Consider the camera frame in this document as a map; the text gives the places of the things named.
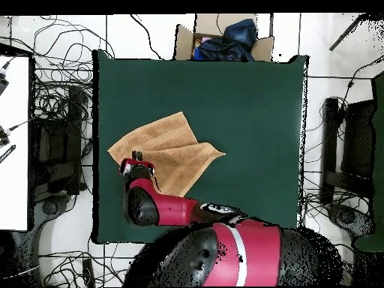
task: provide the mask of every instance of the green table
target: green table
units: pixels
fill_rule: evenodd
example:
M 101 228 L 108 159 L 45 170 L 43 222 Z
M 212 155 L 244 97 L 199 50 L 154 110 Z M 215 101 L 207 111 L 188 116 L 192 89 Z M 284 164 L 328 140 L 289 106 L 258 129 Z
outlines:
M 356 247 L 366 252 L 384 252 L 384 73 L 372 79 L 373 102 L 376 112 L 372 118 L 375 130 L 372 181 L 374 195 L 372 212 L 376 231 L 371 236 L 361 237 Z
M 226 153 L 186 197 L 295 227 L 305 64 L 305 56 L 290 63 L 241 63 L 112 60 L 94 52 L 97 242 L 148 243 L 168 230 L 127 223 L 123 178 L 107 150 L 133 129 L 179 111 L 199 142 Z

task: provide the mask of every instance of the towel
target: towel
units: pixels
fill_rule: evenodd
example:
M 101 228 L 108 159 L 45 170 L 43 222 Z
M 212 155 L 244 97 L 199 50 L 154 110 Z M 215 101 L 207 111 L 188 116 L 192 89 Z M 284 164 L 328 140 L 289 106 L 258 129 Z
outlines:
M 214 159 L 225 155 L 210 143 L 197 142 L 183 112 L 131 131 L 108 152 L 120 164 L 124 158 L 132 158 L 133 150 L 154 164 L 156 191 L 177 197 L 192 188 Z

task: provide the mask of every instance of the white surface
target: white surface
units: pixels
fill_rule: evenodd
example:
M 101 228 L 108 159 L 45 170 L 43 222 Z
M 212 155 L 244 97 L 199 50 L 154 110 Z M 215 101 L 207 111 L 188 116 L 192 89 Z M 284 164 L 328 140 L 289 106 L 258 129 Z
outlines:
M 329 51 L 329 47 L 336 41 L 347 26 L 354 20 L 357 13 L 303 13 L 301 15 L 301 36 L 299 41 L 299 13 L 276 13 L 274 15 L 274 51 L 273 59 L 276 62 L 288 62 L 292 56 L 298 53 L 300 42 L 300 54 L 310 56 L 308 75 L 312 77 L 351 77 L 355 70 L 365 65 L 383 54 L 383 39 L 380 38 L 380 31 L 373 26 L 363 24 L 358 27 L 356 32 L 334 50 Z M 98 33 L 101 37 L 107 35 L 108 41 L 115 50 L 116 58 L 120 59 L 156 59 L 156 55 L 149 49 L 149 42 L 146 32 L 137 25 L 129 15 L 108 16 L 106 29 L 105 16 L 64 16 L 66 20 L 72 23 L 79 23 Z M 139 14 L 144 26 L 147 27 L 151 35 L 151 44 L 164 59 L 170 59 L 173 55 L 174 35 L 177 23 L 181 23 L 188 29 L 194 27 L 193 14 L 172 14 L 172 15 L 148 15 Z M 259 36 L 269 35 L 269 14 L 258 13 Z M 38 16 L 18 16 L 13 18 L 13 36 L 21 38 L 28 45 L 33 44 L 34 33 L 41 27 L 49 25 L 50 22 L 42 20 Z M 37 39 L 37 48 L 39 53 L 45 53 L 53 44 L 60 31 L 68 29 L 55 26 L 47 29 L 39 35 Z M 0 23 L 0 35 L 9 35 L 6 26 Z M 65 34 L 58 41 L 57 46 L 52 49 L 52 53 L 64 58 L 65 52 L 69 46 L 80 39 L 79 35 Z M 98 40 L 91 34 L 85 34 L 85 42 L 92 49 L 99 46 Z M 21 44 L 13 41 L 13 45 L 23 47 Z M 78 48 L 73 48 L 72 56 L 76 57 Z M 89 59 L 90 55 L 85 55 L 84 60 Z M 47 60 L 38 59 L 39 63 L 48 66 Z M 384 63 L 369 67 L 363 70 L 360 77 L 372 77 L 384 69 Z M 316 127 L 321 118 L 319 108 L 323 101 L 331 97 L 345 95 L 348 79 L 327 79 L 310 78 L 308 79 L 308 108 L 307 108 L 307 129 Z M 348 101 L 363 101 L 371 98 L 371 84 L 369 80 L 356 80 L 355 85 L 350 89 Z M 92 130 L 88 129 L 85 136 L 90 137 Z M 309 149 L 320 142 L 322 138 L 321 128 L 307 133 L 305 148 Z M 312 161 L 319 158 L 321 147 L 309 151 L 306 161 Z M 92 163 L 92 156 L 85 159 L 85 163 Z M 305 170 L 320 171 L 320 160 L 315 163 L 306 163 Z M 85 180 L 92 189 L 92 168 L 84 168 Z M 319 181 L 320 174 L 306 173 L 305 176 L 314 182 Z M 308 181 L 306 188 L 312 188 Z M 350 239 L 347 233 L 332 225 L 329 220 L 318 214 L 315 218 L 307 217 L 307 226 L 315 231 L 320 231 L 329 237 L 332 243 L 344 243 L 349 245 Z M 49 254 L 55 252 L 86 251 L 87 241 L 92 230 L 92 196 L 88 191 L 82 192 L 78 198 L 76 207 L 58 219 L 49 222 L 42 233 L 40 239 L 40 254 Z M 119 244 L 115 252 L 115 257 L 133 257 L 136 255 L 142 244 Z M 106 256 L 111 257 L 114 253 L 116 244 L 105 246 Z M 104 255 L 102 245 L 91 244 L 91 253 L 96 257 Z M 351 260 L 351 253 L 344 247 L 340 247 L 340 254 L 346 260 Z M 46 262 L 41 266 L 43 276 L 49 274 L 54 268 L 53 263 Z M 113 267 L 115 270 L 126 269 L 131 259 L 114 259 Z M 110 259 L 106 259 L 106 264 L 110 265 Z M 95 275 L 102 275 L 103 268 L 94 263 Z M 62 282 L 60 275 L 54 277 L 54 281 Z M 117 287 L 120 283 L 113 279 L 106 283 L 106 287 Z
M 10 58 L 0 56 L 0 67 Z M 6 73 L 9 82 L 0 95 L 0 125 L 4 129 L 28 120 L 29 60 L 13 59 Z M 27 230 L 28 197 L 28 124 L 10 133 L 10 143 L 0 148 L 0 155 L 11 145 L 16 149 L 0 163 L 0 230 Z

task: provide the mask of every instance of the cardboard box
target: cardboard box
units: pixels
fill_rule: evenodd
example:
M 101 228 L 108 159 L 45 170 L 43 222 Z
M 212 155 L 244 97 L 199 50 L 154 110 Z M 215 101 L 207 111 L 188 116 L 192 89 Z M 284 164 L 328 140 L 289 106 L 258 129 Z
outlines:
M 245 19 L 255 20 L 255 13 L 197 13 L 193 32 L 182 25 L 176 27 L 175 60 L 191 60 L 195 39 L 220 38 L 227 26 Z M 274 37 L 264 37 L 256 41 L 250 53 L 256 61 L 270 62 L 272 60 Z

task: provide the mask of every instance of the white floor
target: white floor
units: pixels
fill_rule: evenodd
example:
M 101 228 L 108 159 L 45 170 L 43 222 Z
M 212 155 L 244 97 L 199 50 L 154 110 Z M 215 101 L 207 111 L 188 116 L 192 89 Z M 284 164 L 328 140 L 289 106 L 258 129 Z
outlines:
M 329 47 L 336 41 L 345 28 L 354 20 L 357 13 L 275 13 L 274 14 L 274 62 L 287 62 L 294 55 L 310 56 L 308 69 L 308 108 L 307 129 L 317 127 L 321 118 L 319 110 L 325 98 L 331 96 L 344 97 L 347 84 L 353 73 L 362 65 L 372 62 L 383 54 L 384 46 L 380 35 L 383 34 L 383 23 L 376 24 L 364 22 L 355 32 L 333 51 Z M 110 43 L 116 58 L 142 58 L 156 59 L 157 56 L 149 49 L 149 41 L 146 31 L 134 22 L 129 15 L 112 16 L 58 16 L 59 19 L 67 20 L 73 24 L 83 25 L 91 29 L 103 39 Z M 192 30 L 194 27 L 194 14 L 173 15 L 149 15 L 139 14 L 142 24 L 151 35 L 151 45 L 164 59 L 171 59 L 175 41 L 176 25 Z M 0 36 L 10 36 L 10 26 L 7 19 L 0 18 Z M 12 38 L 26 42 L 30 47 L 34 46 L 35 32 L 48 26 L 52 21 L 44 20 L 39 16 L 17 16 L 12 19 Z M 269 35 L 269 15 L 258 14 L 257 25 L 259 36 Z M 81 42 L 79 32 L 63 34 L 57 42 L 59 32 L 74 30 L 67 26 L 54 25 L 36 37 L 35 49 L 39 53 L 49 53 L 50 56 L 64 58 L 70 45 Z M 88 31 L 84 31 L 84 44 L 91 49 L 101 48 L 112 53 L 110 46 Z M 9 44 L 9 40 L 0 39 L 0 43 Z M 25 48 L 22 44 L 12 40 L 11 45 Z M 80 55 L 81 46 L 75 45 L 67 54 L 67 59 L 76 59 Z M 91 53 L 84 49 L 82 61 L 90 61 Z M 37 57 L 37 62 L 43 68 L 49 68 L 47 60 Z M 355 85 L 350 89 L 348 102 L 363 101 L 372 98 L 370 78 L 384 71 L 384 63 L 367 67 L 357 74 Z M 86 137 L 92 135 L 92 130 L 87 129 Z M 321 128 L 307 133 L 306 149 L 321 142 Z M 320 157 L 321 146 L 308 151 L 306 161 L 315 161 Z M 85 159 L 84 164 L 92 164 L 92 156 Z M 320 160 L 305 164 L 306 171 L 320 171 Z M 92 189 L 92 168 L 84 167 L 86 183 Z M 319 183 L 319 173 L 306 173 L 306 178 L 315 184 Z M 306 188 L 315 188 L 309 181 L 305 182 Z M 320 231 L 330 238 L 331 242 L 350 244 L 348 235 L 333 226 L 326 217 L 318 214 L 315 218 L 308 217 L 308 227 Z M 76 206 L 67 214 L 49 222 L 40 239 L 39 254 L 61 253 L 63 257 L 68 256 L 68 251 L 87 251 L 87 242 L 92 230 L 92 195 L 88 191 L 82 192 L 77 197 Z M 129 266 L 132 258 L 140 251 L 141 244 L 116 244 L 95 245 L 90 244 L 90 252 L 94 257 L 104 260 L 108 266 L 113 258 L 113 268 L 121 271 Z M 340 248 L 340 253 L 345 260 L 351 260 L 352 254 L 345 248 Z M 40 271 L 43 277 L 48 275 L 55 266 L 62 262 L 63 258 L 41 257 Z M 75 262 L 75 268 L 81 272 L 81 262 Z M 95 276 L 103 275 L 103 266 L 94 263 Z M 106 270 L 105 287 L 117 287 L 121 284 Z M 51 283 L 60 284 L 63 277 L 59 274 L 52 277 Z

